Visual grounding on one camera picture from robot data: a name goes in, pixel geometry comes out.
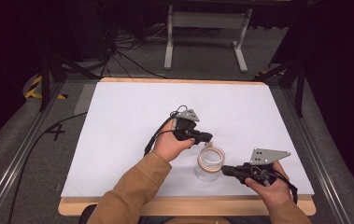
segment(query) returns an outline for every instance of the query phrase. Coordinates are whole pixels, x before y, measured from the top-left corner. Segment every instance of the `aluminum rail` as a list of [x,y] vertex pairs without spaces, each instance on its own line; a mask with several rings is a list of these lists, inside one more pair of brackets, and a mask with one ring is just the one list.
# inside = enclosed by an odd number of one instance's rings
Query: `aluminum rail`
[[10,188],[12,187],[16,177],[21,171],[23,163],[27,158],[31,145],[35,141],[37,133],[43,124],[45,117],[50,111],[52,104],[57,99],[58,94],[60,94],[61,89],[63,88],[64,84],[61,82],[54,83],[52,91],[50,93],[50,101],[48,106],[42,112],[39,112],[28,131],[28,134],[25,136],[24,140],[22,141],[19,150],[17,151],[16,155],[13,158],[13,161],[8,166],[7,170],[5,171],[1,181],[0,181],[0,206],[2,202],[7,196]]
[[314,144],[310,132],[308,131],[307,125],[305,124],[304,119],[299,118],[298,114],[296,113],[292,93],[290,92],[290,90],[285,90],[285,89],[282,90],[282,92],[284,94],[284,97],[287,100],[288,107],[292,112],[295,121],[299,126],[300,131],[303,134],[304,140],[308,147],[308,151],[307,151],[308,157],[310,158],[311,163],[313,164],[314,170],[317,174],[317,177],[319,178],[319,183],[322,186],[322,189],[333,211],[337,223],[340,224],[351,223],[348,218],[346,209],[342,205],[342,202],[340,201],[340,197],[336,192],[336,188],[334,187],[333,180],[329,175],[328,171],[326,170],[325,165],[322,162],[322,159],[319,155],[319,151],[316,145]]

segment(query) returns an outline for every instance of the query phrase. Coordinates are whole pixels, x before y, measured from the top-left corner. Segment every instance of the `white paper sheet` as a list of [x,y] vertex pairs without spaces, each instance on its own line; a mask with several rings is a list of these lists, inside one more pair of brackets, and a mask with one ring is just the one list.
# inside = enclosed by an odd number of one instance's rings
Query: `white paper sheet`
[[[62,197],[100,197],[144,154],[170,112],[193,109],[196,130],[212,133],[227,165],[249,161],[255,147],[285,150],[281,160],[299,194],[313,195],[269,88],[265,85],[103,82],[95,89]],[[233,177],[203,182],[194,174],[201,143],[171,162],[158,196],[256,195]]]

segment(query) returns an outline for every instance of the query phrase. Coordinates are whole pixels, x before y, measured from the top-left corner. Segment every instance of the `person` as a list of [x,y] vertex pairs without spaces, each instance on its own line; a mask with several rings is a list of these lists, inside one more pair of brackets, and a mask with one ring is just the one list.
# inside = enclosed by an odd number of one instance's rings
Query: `person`
[[[164,125],[162,132],[171,128],[172,120]],[[194,139],[178,141],[172,132],[162,133],[151,152],[128,170],[113,190],[104,194],[88,223],[138,223],[142,207],[154,198],[171,171],[169,162],[193,143]],[[274,162],[274,169],[288,178],[278,161]],[[311,223],[292,201],[290,189],[282,180],[276,180],[270,187],[262,186],[250,178],[246,179],[246,183],[262,197],[273,224]]]

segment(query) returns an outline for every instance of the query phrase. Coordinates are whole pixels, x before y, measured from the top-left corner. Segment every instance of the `clear plastic cup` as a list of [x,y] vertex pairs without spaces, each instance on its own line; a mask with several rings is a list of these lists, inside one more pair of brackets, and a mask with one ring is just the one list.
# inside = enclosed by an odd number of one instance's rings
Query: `clear plastic cup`
[[203,181],[213,181],[217,179],[220,168],[225,163],[225,154],[220,147],[215,147],[212,143],[206,143],[205,147],[197,156],[197,165],[194,167],[196,176]]

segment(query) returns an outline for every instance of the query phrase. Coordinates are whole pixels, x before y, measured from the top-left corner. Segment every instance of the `tan sleeve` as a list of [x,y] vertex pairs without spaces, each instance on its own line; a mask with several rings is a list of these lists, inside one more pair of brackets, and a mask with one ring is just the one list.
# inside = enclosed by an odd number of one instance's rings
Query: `tan sleeve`
[[288,200],[276,207],[268,208],[272,224],[310,224],[310,219],[293,202]]
[[101,198],[88,223],[137,223],[142,206],[153,199],[170,170],[169,162],[150,152]]

